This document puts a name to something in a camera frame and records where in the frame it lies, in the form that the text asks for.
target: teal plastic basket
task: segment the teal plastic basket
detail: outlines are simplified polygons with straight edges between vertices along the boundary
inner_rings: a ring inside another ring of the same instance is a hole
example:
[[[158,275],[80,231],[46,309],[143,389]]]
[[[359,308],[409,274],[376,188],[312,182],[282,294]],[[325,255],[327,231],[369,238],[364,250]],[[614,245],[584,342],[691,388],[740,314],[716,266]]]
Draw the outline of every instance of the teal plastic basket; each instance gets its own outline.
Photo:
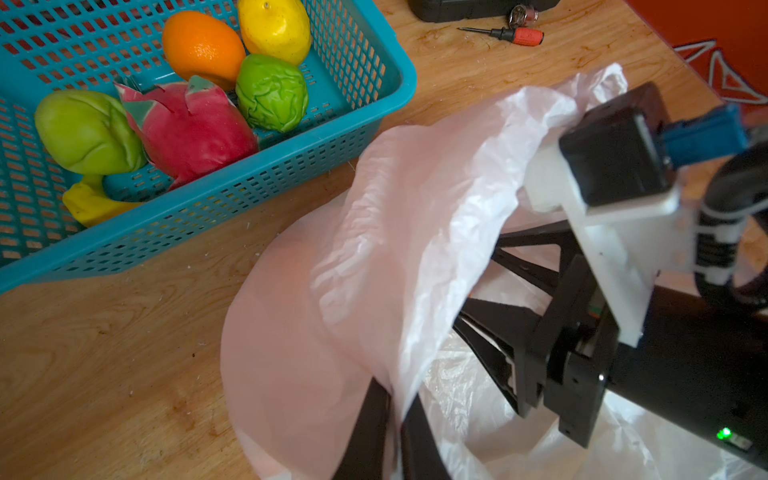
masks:
[[[116,96],[176,81],[161,47],[173,14],[198,10],[239,30],[228,0],[0,0],[0,293],[29,282],[121,272],[358,157],[382,118],[413,97],[416,72],[370,0],[304,0],[313,49],[301,66],[310,106],[288,134],[257,131],[262,151],[164,193],[152,166],[107,177],[115,200],[145,205],[84,229],[61,195],[80,176],[43,148],[33,115],[54,90]]]

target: dragon fruit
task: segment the dragon fruit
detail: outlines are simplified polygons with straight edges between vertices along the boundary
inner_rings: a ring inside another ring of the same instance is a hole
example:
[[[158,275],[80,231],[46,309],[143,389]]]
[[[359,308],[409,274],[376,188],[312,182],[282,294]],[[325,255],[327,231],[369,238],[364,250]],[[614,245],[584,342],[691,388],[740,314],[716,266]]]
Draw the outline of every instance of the dragon fruit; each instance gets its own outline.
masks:
[[[175,179],[170,190],[259,150],[224,90],[204,78],[158,85],[146,94],[115,87],[150,163]]]

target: green cabbage-shaped fruit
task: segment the green cabbage-shaped fruit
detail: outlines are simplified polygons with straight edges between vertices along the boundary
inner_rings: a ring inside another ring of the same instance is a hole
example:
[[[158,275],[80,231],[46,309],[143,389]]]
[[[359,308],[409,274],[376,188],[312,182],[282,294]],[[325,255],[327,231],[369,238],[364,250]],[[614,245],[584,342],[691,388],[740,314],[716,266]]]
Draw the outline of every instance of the green cabbage-shaped fruit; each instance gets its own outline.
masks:
[[[251,127],[281,132],[296,128],[310,101],[301,71],[268,55],[245,57],[235,92],[240,113]]]
[[[56,163],[76,174],[126,174],[147,163],[123,105],[97,91],[55,91],[38,105],[35,126]]]

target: orange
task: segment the orange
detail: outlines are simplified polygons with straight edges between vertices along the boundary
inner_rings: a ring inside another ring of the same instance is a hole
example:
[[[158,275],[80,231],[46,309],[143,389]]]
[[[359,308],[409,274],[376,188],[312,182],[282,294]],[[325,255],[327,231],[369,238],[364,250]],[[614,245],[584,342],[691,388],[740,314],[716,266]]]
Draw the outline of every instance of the orange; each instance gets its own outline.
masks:
[[[165,22],[163,50],[177,75],[212,81],[225,91],[235,88],[245,48],[226,23],[200,12],[179,12]]]

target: black tool case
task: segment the black tool case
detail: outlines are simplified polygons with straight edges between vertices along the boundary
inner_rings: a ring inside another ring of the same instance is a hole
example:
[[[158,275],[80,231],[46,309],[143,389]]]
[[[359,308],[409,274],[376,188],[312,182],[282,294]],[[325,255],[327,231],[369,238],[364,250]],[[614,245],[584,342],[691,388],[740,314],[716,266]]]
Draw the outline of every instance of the black tool case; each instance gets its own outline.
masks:
[[[543,12],[558,3],[560,0],[408,0],[413,13],[424,22],[509,15],[515,5],[527,5]]]

